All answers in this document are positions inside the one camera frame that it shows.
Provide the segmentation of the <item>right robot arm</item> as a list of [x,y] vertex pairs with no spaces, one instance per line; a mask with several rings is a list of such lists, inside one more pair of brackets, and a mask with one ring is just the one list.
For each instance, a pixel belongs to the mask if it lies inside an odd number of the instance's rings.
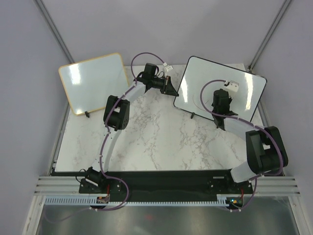
[[280,174],[289,160],[278,128],[255,126],[236,117],[230,110],[231,101],[227,91],[214,91],[214,123],[218,128],[231,132],[246,142],[246,161],[231,169],[231,176],[224,180],[224,189],[235,193],[241,188],[241,182],[261,174]]

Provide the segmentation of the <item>black-framed whiteboard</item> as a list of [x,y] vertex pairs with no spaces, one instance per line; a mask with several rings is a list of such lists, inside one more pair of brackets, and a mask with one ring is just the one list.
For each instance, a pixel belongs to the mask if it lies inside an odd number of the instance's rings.
[[182,75],[179,96],[174,99],[174,106],[212,120],[212,115],[203,108],[200,100],[201,90],[209,81],[213,83],[204,89],[202,97],[205,106],[212,110],[214,91],[224,89],[225,81],[235,82],[239,88],[231,96],[230,110],[247,121],[252,120],[267,84],[265,77],[247,72],[242,64],[220,64],[192,56],[188,59]]

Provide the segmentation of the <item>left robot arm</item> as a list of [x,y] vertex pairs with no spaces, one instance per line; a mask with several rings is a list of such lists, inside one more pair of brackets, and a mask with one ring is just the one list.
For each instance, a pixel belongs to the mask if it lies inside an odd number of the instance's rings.
[[104,125],[107,129],[105,138],[100,147],[99,156],[95,159],[93,165],[85,171],[85,177],[80,181],[80,193],[104,193],[110,190],[112,183],[117,183],[119,186],[124,184],[126,191],[129,191],[129,187],[124,180],[108,175],[110,158],[118,137],[129,123],[131,103],[144,95],[149,89],[157,89],[165,95],[179,96],[172,85],[171,77],[167,74],[173,67],[166,63],[163,63],[163,66],[164,75],[158,77],[156,75],[157,65],[147,63],[144,71],[135,77],[131,86],[121,97],[114,95],[108,97],[103,116]]

